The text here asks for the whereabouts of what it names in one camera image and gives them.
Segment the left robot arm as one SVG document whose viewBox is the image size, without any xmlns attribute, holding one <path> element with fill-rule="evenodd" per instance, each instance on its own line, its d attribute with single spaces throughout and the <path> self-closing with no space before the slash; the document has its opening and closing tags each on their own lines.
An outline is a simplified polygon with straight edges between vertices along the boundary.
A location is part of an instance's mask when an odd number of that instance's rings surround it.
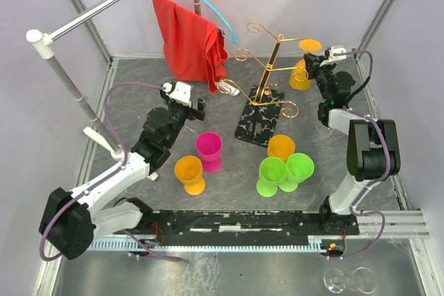
<svg viewBox="0 0 444 296">
<path fill-rule="evenodd" d="M 50 242 L 60 256 L 76 259 L 95 239 L 125 229 L 138 234 L 151 230 L 150 208 L 140 200 L 129 200 L 120 208 L 108 209 L 106 204 L 129 186 L 152 176 L 166 162 L 187 120 L 205 118 L 206 96 L 189 105 L 167 95 L 163 99 L 165 107 L 147 114 L 137 143 L 122 162 L 82 186 L 70 191 L 57 188 L 49 195 L 39 232 L 42 242 Z"/>
</svg>

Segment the pink wine glass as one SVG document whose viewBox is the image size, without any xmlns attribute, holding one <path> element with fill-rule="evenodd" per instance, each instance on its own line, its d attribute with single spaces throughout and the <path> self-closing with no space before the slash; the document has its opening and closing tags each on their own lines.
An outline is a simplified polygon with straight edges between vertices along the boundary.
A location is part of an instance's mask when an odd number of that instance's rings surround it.
<svg viewBox="0 0 444 296">
<path fill-rule="evenodd" d="M 196 139 L 196 149 L 204 171 L 217 173 L 222 167 L 222 139 L 215 132 L 205 132 Z"/>
</svg>

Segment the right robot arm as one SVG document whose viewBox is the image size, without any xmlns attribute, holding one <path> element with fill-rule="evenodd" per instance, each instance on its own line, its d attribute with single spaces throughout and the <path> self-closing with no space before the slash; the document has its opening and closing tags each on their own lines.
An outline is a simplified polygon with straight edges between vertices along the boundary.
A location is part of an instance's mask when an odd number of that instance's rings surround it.
<svg viewBox="0 0 444 296">
<path fill-rule="evenodd" d="M 369 81 L 353 89 L 355 79 L 346 71 L 335 71 L 337 63 L 349 55 L 345 49 L 330 48 L 324 55 L 303 56 L 308 78 L 316 82 L 323 98 L 318 105 L 318 120 L 348 138 L 348 173 L 319 209 L 317 224 L 325 234 L 335 233 L 342 225 L 351 225 L 358 216 L 359 203 L 377 185 L 397 175 L 401 167 L 395 121 L 361 115 L 350 107 L 351 100 Z"/>
</svg>

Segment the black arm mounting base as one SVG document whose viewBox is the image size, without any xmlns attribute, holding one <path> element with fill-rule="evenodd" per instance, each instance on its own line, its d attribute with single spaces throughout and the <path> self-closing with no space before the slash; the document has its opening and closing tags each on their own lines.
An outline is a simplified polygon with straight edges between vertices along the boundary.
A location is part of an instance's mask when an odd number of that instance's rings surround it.
<svg viewBox="0 0 444 296">
<path fill-rule="evenodd" d="M 310 236 L 356 236 L 357 217 L 338 215 L 321 205 L 320 211 L 196 211 L 142 209 L 133 235 L 159 236 L 160 245 L 306 245 Z"/>
</svg>

